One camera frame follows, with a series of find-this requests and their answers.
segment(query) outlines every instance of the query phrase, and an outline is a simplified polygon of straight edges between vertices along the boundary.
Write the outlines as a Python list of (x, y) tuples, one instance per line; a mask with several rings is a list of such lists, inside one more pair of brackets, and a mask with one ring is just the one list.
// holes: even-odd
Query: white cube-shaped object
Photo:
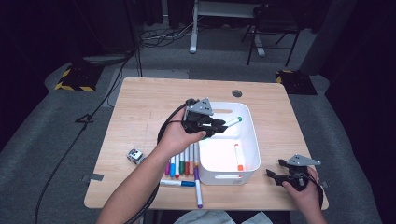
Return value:
[[(250, 111), (246, 105), (239, 103), (210, 104), (214, 111), (213, 119), (228, 122), (241, 117), (242, 120), (224, 133), (216, 133), (199, 142), (201, 182), (206, 185), (243, 185), (261, 165)], [(238, 169), (238, 165), (242, 165), (243, 170)]]

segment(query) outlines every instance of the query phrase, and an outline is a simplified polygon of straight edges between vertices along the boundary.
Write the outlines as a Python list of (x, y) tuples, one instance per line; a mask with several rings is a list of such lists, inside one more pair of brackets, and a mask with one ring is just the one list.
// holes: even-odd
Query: person's right hand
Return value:
[[(308, 167), (308, 173), (315, 178), (317, 183), (319, 182), (319, 175), (314, 169)], [(308, 185), (302, 191), (296, 190), (289, 182), (286, 181), (284, 181), (282, 185), (291, 198), (293, 198), (297, 208), (303, 213), (306, 219), (309, 219), (310, 217), (322, 217), (319, 206), (318, 189), (314, 183), (308, 181)]]

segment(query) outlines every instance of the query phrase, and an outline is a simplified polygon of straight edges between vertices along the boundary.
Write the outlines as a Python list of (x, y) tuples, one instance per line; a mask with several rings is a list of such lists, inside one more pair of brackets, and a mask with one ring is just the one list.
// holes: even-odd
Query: black chair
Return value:
[[(285, 66), (288, 66), (291, 54), (294, 51), (294, 47), (302, 28), (297, 21), (298, 17), (295, 15), (295, 11), (290, 10), (290, 5), (288, 3), (285, 3), (285, 1), (282, 0), (265, 2), (266, 3), (263, 3), (260, 7), (255, 7), (253, 9), (252, 23), (247, 28), (242, 39), (243, 42), (248, 34), (252, 35), (247, 65), (250, 63), (251, 51), (254, 48), (256, 35), (280, 35), (280, 38), (273, 46), (256, 46), (256, 48), (289, 49), (289, 57), (285, 64)], [(253, 32), (250, 32), (252, 26), (254, 26), (254, 30)], [(288, 34), (294, 35), (292, 46), (288, 48), (278, 47), (277, 44)]]

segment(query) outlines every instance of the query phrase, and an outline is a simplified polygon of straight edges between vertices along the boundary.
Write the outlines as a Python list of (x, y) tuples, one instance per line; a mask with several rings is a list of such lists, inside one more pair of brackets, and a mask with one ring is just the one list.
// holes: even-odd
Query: table top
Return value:
[[(237, 98), (232, 92), (238, 90)], [(242, 186), (202, 184), (204, 209), (222, 210), (296, 210), (289, 194), (265, 169), (286, 175), (277, 160), (294, 154), (310, 158), (300, 126), (284, 87), (277, 83), (191, 80), (171, 78), (124, 79), (94, 173), (104, 175), (92, 180), (85, 205), (101, 208), (115, 188), (136, 167), (126, 158), (132, 148), (146, 156), (156, 146), (158, 131), (169, 115), (187, 99), (234, 102), (246, 105), (253, 120), (261, 154), (261, 167)], [(180, 180), (193, 180), (181, 176)], [(323, 209), (329, 203), (324, 196)], [(195, 188), (160, 187), (151, 209), (196, 209)]]

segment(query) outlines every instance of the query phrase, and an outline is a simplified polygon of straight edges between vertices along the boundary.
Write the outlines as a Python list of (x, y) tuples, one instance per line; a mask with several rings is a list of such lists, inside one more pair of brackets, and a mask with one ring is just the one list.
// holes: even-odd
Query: purple marker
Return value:
[(203, 208), (202, 205), (202, 193), (201, 193), (201, 181), (199, 180), (198, 166), (194, 167), (194, 178), (195, 178), (195, 188), (197, 191), (197, 205), (198, 208)]

